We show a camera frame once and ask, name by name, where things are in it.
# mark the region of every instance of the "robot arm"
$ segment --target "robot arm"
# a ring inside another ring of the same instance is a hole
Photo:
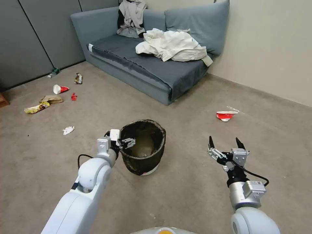
[[[261,207],[260,198],[266,193],[265,186],[269,180],[256,175],[244,168],[247,156],[245,146],[236,138],[238,148],[230,152],[220,152],[214,146],[211,136],[207,153],[223,165],[223,170],[228,175],[227,186],[230,189],[230,200],[235,214],[231,218],[231,226],[234,234],[280,234],[276,223],[264,212],[258,210]],[[250,181],[245,172],[262,178],[267,182]]]
[[[119,130],[116,129],[98,139],[96,157],[81,165],[74,185],[61,198],[41,233],[89,233],[119,149],[134,144],[134,139],[120,141]]]

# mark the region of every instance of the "plastic bottle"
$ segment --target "plastic bottle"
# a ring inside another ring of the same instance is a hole
[[[53,68],[51,73],[48,74],[48,77],[52,78],[53,76],[56,76],[57,74],[59,74],[59,69],[58,68]]]

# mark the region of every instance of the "gray carpet floor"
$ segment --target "gray carpet floor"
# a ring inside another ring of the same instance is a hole
[[[82,85],[74,84],[80,72]],[[69,86],[63,103],[36,113],[23,109]],[[76,101],[70,96],[75,92]],[[0,108],[0,232],[40,233],[77,176],[77,156],[94,155],[111,128],[153,119],[167,131],[165,152],[149,176],[117,160],[91,233],[127,234],[154,226],[196,233],[230,233],[227,175],[206,151],[208,138],[227,151],[238,137],[251,151],[246,168],[270,179],[261,210],[281,233],[311,233],[312,108],[206,75],[165,106],[87,62],[5,93]],[[240,110],[229,122],[216,111]],[[67,136],[67,126],[75,130]]]

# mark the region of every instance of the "backrest cushion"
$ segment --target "backrest cushion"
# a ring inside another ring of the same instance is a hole
[[[190,29],[207,52],[220,55],[225,41],[230,1],[165,11],[167,30]]]
[[[166,20],[163,12],[145,9],[143,11],[143,24],[145,31],[157,28],[166,31]]]

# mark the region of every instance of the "couch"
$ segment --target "couch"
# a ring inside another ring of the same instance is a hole
[[[208,56],[220,55],[224,45],[229,0],[207,7],[144,10],[145,30],[191,29],[190,34]],[[137,55],[135,46],[143,38],[116,34],[118,7],[71,15],[86,61],[131,85],[159,102],[169,105],[192,88],[207,72],[202,60],[162,62],[153,55]]]

